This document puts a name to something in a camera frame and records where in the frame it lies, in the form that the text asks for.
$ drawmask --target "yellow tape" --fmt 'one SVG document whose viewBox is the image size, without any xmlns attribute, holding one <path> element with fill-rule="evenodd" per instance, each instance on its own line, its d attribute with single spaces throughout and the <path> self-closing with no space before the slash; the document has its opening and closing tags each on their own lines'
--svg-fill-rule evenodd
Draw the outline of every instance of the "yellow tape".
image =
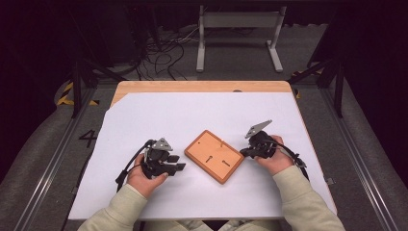
<svg viewBox="0 0 408 231">
<path fill-rule="evenodd" d="M 293 94 L 296 99 L 300 98 L 300 91 L 298 89 L 293 89 Z"/>
<path fill-rule="evenodd" d="M 67 99 L 69 91 L 73 89 L 74 83 L 72 80 L 69 81 L 69 83 L 66 85 L 63 94 L 61 95 L 61 98 L 58 100 L 57 105 L 74 105 L 74 101 Z M 99 105 L 99 100 L 91 100 L 89 103 L 90 106 L 98 106 Z"/>
<path fill-rule="evenodd" d="M 323 69 L 320 69 L 320 70 L 318 70 L 318 71 L 313 72 L 312 74 L 314 74 L 314 75 L 320 75 L 322 71 L 323 71 Z M 295 71 L 294 73 L 292 73 L 292 76 L 299 75 L 299 74 L 301 74 L 302 72 L 303 72 L 303 71 Z"/>
</svg>

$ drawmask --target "person's left hand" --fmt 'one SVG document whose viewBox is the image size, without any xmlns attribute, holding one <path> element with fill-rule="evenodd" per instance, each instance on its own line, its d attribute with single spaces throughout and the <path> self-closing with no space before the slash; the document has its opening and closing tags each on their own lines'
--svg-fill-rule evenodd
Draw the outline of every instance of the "person's left hand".
<svg viewBox="0 0 408 231">
<path fill-rule="evenodd" d="M 141 170 L 140 162 L 144 158 L 144 154 L 140 154 L 135 160 L 135 166 L 129 172 L 127 183 L 137 190 L 146 199 L 153 193 L 153 191 L 167 179 L 168 173 L 165 172 L 154 179 L 147 178 Z"/>
</svg>

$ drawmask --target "wooden block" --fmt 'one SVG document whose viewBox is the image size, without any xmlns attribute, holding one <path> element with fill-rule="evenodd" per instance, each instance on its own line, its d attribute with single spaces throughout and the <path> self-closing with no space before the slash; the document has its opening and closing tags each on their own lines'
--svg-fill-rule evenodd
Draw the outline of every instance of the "wooden block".
<svg viewBox="0 0 408 231">
<path fill-rule="evenodd" d="M 243 160 L 243 155 L 208 130 L 184 151 L 220 184 L 224 184 Z"/>
</svg>

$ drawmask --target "white metal stand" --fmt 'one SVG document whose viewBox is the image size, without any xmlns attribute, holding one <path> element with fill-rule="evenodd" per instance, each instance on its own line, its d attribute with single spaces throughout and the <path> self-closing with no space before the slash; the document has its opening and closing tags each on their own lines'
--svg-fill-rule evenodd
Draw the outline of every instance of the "white metal stand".
<svg viewBox="0 0 408 231">
<path fill-rule="evenodd" d="M 253 28 L 273 28 L 272 40 L 267 40 L 269 54 L 277 72 L 282 72 L 283 67 L 276 52 L 276 42 L 282 28 L 286 7 L 282 7 L 280 12 L 267 13 L 212 13 L 204 12 L 204 7 L 200 6 L 197 72 L 204 71 L 205 39 L 204 28 L 220 27 L 253 27 Z"/>
</svg>

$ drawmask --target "printed number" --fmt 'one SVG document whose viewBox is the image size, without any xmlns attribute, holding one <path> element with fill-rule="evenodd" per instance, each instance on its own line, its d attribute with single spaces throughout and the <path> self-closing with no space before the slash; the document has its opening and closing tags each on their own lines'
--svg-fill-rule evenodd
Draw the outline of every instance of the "printed number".
<svg viewBox="0 0 408 231">
<path fill-rule="evenodd" d="M 90 144 L 92 143 L 93 140 L 96 140 L 97 137 L 94 137 L 95 131 L 89 130 L 86 134 L 82 135 L 79 140 L 85 140 L 88 141 L 87 148 L 90 147 Z"/>
</svg>

